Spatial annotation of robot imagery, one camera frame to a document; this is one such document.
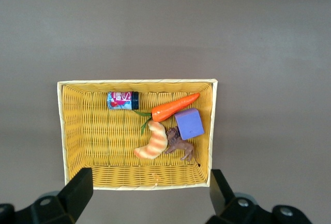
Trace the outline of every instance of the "purple block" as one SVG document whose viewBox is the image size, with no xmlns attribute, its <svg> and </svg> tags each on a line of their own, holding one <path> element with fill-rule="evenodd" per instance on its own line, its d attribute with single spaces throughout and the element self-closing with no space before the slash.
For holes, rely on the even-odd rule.
<svg viewBox="0 0 331 224">
<path fill-rule="evenodd" d="M 199 111 L 195 108 L 175 113 L 175 118 L 183 140 L 204 134 Z"/>
</svg>

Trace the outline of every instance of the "toy carrot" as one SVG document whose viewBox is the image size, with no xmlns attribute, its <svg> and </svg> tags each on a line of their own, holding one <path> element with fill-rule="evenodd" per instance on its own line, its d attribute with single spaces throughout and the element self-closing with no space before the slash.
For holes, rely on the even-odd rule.
<svg viewBox="0 0 331 224">
<path fill-rule="evenodd" d="M 141 115 L 141 116 L 149 116 L 150 118 L 146 121 L 146 123 L 141 127 L 141 133 L 143 133 L 144 128 L 146 127 L 146 124 L 149 120 L 153 119 L 155 122 L 162 122 L 166 119 L 168 119 L 171 115 L 175 114 L 179 110 L 189 106 L 191 103 L 193 103 L 197 98 L 200 96 L 200 93 L 195 93 L 193 95 L 189 95 L 186 97 L 183 97 L 181 99 L 178 99 L 176 101 L 172 101 L 169 103 L 165 103 L 159 106 L 156 106 L 152 108 L 151 113 L 141 113 L 138 111 L 135 111 L 135 113 Z"/>
</svg>

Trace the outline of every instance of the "brown toy animal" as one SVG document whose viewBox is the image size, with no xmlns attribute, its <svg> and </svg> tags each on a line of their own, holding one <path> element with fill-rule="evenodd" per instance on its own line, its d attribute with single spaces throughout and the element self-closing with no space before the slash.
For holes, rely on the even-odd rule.
<svg viewBox="0 0 331 224">
<path fill-rule="evenodd" d="M 193 157 L 197 162 L 197 158 L 194 155 L 194 146 L 186 140 L 182 140 L 178 127 L 169 128 L 167 139 L 169 148 L 164 152 L 165 154 L 173 153 L 176 149 L 185 150 L 184 157 L 181 160 L 187 159 L 187 161 L 191 161 Z"/>
</svg>

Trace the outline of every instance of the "yellow wicker basket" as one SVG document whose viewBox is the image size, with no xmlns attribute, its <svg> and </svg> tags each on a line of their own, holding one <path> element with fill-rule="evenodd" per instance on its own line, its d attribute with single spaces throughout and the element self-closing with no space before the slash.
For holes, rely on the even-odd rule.
<svg viewBox="0 0 331 224">
<path fill-rule="evenodd" d="M 93 170 L 94 189 L 157 190 L 208 187 L 212 167 L 212 143 L 217 80 L 100 80 L 58 82 L 58 107 L 62 130 L 65 183 L 83 167 Z M 131 110 L 109 110 L 109 91 L 139 92 L 139 111 L 150 112 L 162 103 L 199 92 L 188 108 L 200 112 L 205 134 L 189 139 L 200 167 L 181 161 L 183 150 L 161 154 L 153 160 L 138 159 L 133 150 L 148 143 L 146 117 Z M 171 117 L 162 122 L 176 126 Z"/>
</svg>

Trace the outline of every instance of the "gray background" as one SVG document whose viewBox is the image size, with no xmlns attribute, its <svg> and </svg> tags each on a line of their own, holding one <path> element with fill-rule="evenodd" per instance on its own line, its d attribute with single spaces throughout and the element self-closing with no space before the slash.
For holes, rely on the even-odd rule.
<svg viewBox="0 0 331 224">
<path fill-rule="evenodd" d="M 56 83 L 216 78 L 213 168 L 330 223 L 331 0 L 0 0 L 0 201 L 64 186 Z M 78 223 L 204 223 L 208 188 L 95 191 Z"/>
</svg>

